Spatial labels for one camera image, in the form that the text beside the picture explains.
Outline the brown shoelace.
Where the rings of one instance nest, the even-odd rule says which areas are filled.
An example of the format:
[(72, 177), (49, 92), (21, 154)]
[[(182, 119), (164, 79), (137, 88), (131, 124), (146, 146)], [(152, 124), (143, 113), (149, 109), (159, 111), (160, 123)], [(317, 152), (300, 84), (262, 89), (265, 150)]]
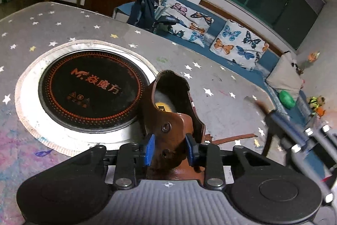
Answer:
[[(255, 106), (264, 114), (267, 115), (270, 113), (270, 110), (267, 108), (267, 105), (263, 103), (262, 101), (256, 101)], [(211, 143), (215, 145), (221, 145), (229, 142), (235, 142), (236, 140), (241, 140), (241, 139), (249, 139), (249, 138), (257, 138), (258, 136), (255, 134), (243, 134), (243, 135), (237, 135), (237, 136), (231, 136), (228, 138), (222, 138), (222, 139), (217, 139), (213, 140), (213, 137), (210, 134), (205, 135), (205, 142), (206, 143)]]

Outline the brown leather shoe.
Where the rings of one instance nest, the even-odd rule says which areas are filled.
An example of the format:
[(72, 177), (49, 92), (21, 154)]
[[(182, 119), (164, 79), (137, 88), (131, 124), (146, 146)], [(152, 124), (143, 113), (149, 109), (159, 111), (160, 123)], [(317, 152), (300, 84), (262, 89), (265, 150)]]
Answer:
[(152, 180), (198, 180), (204, 169), (191, 167), (185, 140), (191, 134), (197, 143), (205, 141), (205, 124), (199, 119), (188, 82), (171, 70), (161, 71), (145, 88), (140, 117), (145, 133), (155, 136), (155, 149), (146, 178)]

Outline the green ball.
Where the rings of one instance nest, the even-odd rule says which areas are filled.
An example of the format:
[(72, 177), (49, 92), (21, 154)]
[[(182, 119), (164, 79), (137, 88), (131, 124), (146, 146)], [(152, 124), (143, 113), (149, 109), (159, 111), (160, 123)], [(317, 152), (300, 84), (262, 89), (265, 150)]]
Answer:
[(294, 101), (293, 97), (285, 90), (282, 90), (278, 93), (278, 98), (281, 104), (289, 110), (292, 109), (296, 104), (296, 101)]

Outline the plush toy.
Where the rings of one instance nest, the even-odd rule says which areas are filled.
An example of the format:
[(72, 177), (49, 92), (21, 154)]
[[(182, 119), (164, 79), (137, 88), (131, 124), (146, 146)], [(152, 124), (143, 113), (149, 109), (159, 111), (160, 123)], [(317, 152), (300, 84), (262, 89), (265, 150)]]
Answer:
[(323, 96), (318, 96), (318, 97), (309, 97), (307, 98), (307, 103), (309, 107), (311, 108), (311, 115), (317, 115), (319, 117), (324, 116), (325, 114), (325, 109), (323, 108), (325, 104), (325, 97)]

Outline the beige cushion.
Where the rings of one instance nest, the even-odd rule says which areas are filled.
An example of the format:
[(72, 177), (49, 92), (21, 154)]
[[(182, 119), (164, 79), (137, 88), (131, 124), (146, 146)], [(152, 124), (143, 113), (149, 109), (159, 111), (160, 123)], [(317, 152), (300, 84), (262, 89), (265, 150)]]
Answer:
[(267, 77), (267, 84), (278, 93), (288, 92), (296, 102), (303, 85), (303, 80), (296, 71), (296, 62), (289, 51), (285, 52), (278, 60), (274, 69)]

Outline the colourful flower toy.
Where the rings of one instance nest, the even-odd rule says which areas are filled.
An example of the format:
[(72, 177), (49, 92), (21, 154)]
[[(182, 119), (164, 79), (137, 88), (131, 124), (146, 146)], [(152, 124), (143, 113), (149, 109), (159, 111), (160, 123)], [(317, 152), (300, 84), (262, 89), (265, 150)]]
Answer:
[(319, 51), (310, 53), (307, 59), (303, 62), (303, 70), (311, 67), (318, 60), (319, 56), (320, 56)]

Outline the round induction cooktop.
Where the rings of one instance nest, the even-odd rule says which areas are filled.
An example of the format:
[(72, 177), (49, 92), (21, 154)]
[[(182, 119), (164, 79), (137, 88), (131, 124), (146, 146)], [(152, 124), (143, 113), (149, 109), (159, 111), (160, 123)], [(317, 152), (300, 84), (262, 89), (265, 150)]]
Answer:
[(77, 40), (42, 54), (15, 87), (15, 109), (39, 142), (67, 156), (143, 138), (138, 114), (156, 68), (134, 51)]

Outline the butterfly pillow right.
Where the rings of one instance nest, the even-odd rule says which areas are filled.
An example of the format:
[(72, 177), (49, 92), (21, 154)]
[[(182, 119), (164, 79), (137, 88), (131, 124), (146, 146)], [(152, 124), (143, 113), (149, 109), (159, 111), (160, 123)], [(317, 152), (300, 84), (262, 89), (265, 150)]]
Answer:
[(210, 46), (210, 51), (253, 71), (269, 44), (241, 24), (229, 19)]

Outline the butterfly pillow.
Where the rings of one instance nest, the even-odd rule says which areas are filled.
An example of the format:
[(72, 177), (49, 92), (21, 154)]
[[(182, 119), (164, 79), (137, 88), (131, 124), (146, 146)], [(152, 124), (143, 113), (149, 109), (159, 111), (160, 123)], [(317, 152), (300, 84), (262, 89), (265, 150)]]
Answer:
[(214, 22), (211, 16), (193, 10), (177, 0), (162, 0), (155, 15), (168, 15), (178, 19), (178, 23), (164, 26), (163, 29), (202, 48), (205, 47), (205, 34)]
[(241, 24), (229, 19), (210, 46), (210, 51), (253, 71), (269, 44)]

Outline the butterfly pillow left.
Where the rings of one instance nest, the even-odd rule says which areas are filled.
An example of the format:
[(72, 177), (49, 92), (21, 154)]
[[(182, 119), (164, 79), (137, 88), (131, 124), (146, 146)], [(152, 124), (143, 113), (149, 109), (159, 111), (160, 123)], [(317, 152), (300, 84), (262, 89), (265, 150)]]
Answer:
[(205, 47), (205, 34), (214, 22), (211, 16), (193, 10), (177, 0), (162, 0), (155, 15), (168, 15), (178, 19), (178, 23), (164, 26), (163, 29), (202, 48)]

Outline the blue sofa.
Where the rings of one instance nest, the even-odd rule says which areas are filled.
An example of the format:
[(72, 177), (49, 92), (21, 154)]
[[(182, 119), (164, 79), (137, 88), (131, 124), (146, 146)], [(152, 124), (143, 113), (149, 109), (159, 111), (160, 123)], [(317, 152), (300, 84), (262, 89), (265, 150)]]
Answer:
[(260, 35), (236, 19), (188, 0), (162, 0), (160, 6), (173, 14), (186, 10), (210, 16), (213, 23), (204, 35), (188, 31), (187, 23), (172, 28), (160, 26), (155, 34), (130, 27), (124, 35), (126, 46), (153, 61), (157, 70), (175, 71), (188, 81), (197, 115), (214, 140), (231, 138), (228, 149), (239, 144), (261, 153), (267, 126), (256, 101), (265, 102), (297, 126), (306, 124), (304, 93), (299, 94), (293, 108), (287, 109), (266, 83), (279, 57), (268, 49), (264, 39), (255, 48), (243, 43), (247, 34), (253, 39)]

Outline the dark blue bag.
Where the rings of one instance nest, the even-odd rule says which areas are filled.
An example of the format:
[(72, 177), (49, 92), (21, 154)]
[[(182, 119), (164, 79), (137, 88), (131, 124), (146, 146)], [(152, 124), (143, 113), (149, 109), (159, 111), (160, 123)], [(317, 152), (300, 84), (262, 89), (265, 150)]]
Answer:
[(158, 0), (136, 0), (127, 23), (152, 32), (155, 24), (155, 10), (158, 6)]

